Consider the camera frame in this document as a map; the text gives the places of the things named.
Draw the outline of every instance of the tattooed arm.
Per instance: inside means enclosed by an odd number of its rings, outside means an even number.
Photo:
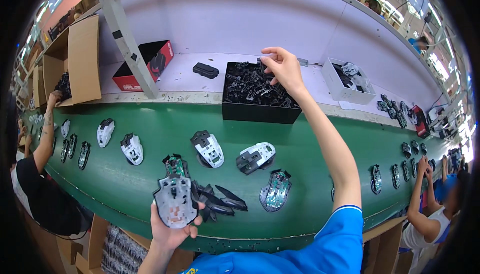
[[[40,144],[33,152],[33,159],[35,160],[36,168],[39,173],[42,172],[43,167],[48,162],[52,155],[53,146],[53,108],[55,103],[60,99],[62,93],[60,91],[53,91],[48,98],[47,108],[44,115],[44,123],[42,128],[42,135],[40,137]]]

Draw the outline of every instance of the blue shirt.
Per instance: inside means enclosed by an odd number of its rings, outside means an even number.
[[[345,205],[333,211],[313,242],[301,250],[273,254],[201,254],[182,274],[203,273],[359,273],[362,264],[362,210]]]
[[[408,42],[413,46],[414,49],[417,50],[418,54],[421,54],[421,51],[417,45],[414,45],[415,39],[408,39]]]

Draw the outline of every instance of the white plastic part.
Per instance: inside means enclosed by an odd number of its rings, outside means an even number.
[[[67,119],[63,122],[63,124],[61,125],[61,128],[60,128],[61,134],[62,134],[64,139],[67,137],[69,129],[70,129],[70,120]]]
[[[103,120],[97,128],[96,140],[100,148],[104,148],[112,136],[113,129],[115,128],[115,121],[111,118]]]
[[[200,144],[195,145],[195,149],[200,153],[212,168],[218,168],[224,162],[223,151],[217,139],[213,134],[207,138],[208,145],[203,147]]]
[[[122,145],[123,154],[134,165],[139,165],[144,159],[144,149],[140,143],[140,139],[137,135],[132,134],[132,137],[128,140],[128,144]]]
[[[267,160],[269,160],[271,157],[275,155],[275,147],[270,144],[270,143],[258,143],[255,144],[254,146],[248,147],[247,149],[243,150],[240,152],[240,155],[242,155],[245,152],[249,152],[250,154],[254,153],[255,151],[258,151],[260,153],[261,159],[257,161],[257,165],[261,166],[264,164]]]

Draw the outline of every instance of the metal shelf support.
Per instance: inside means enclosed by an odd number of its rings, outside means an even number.
[[[148,71],[135,38],[128,25],[127,16],[120,0],[99,0],[102,5],[106,23],[120,52],[125,58],[141,89],[149,99],[156,99],[159,95],[158,87]]]

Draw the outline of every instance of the hand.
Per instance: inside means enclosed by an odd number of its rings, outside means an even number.
[[[307,91],[301,78],[302,73],[297,56],[281,47],[265,48],[261,52],[263,54],[271,54],[260,58],[261,62],[267,66],[265,73],[273,73],[275,75],[270,85],[280,82],[293,98]]]
[[[57,103],[57,101],[60,100],[60,98],[62,97],[62,92],[61,91],[52,91],[50,93],[50,97],[48,97],[48,103],[47,103],[47,108],[54,108],[55,107],[55,104]]]
[[[20,137],[24,136],[27,133],[27,127],[23,126],[20,129]]]
[[[428,164],[428,158],[426,156],[422,156],[420,160],[418,161],[418,176],[421,176],[423,178],[423,174],[426,171],[429,171],[429,173],[433,173],[432,167]]]
[[[29,135],[27,135],[27,138],[25,139],[25,147],[29,148],[31,144],[32,144],[32,135],[29,134]]]
[[[156,208],[155,201],[150,206],[151,216],[150,223],[152,225],[153,241],[156,241],[165,250],[175,250],[181,243],[190,235],[191,238],[196,238],[198,229],[196,226],[189,224],[183,228],[168,228],[159,217],[159,211]],[[204,209],[205,204],[198,202],[198,208]],[[198,216],[193,221],[195,225],[202,223],[202,217]]]

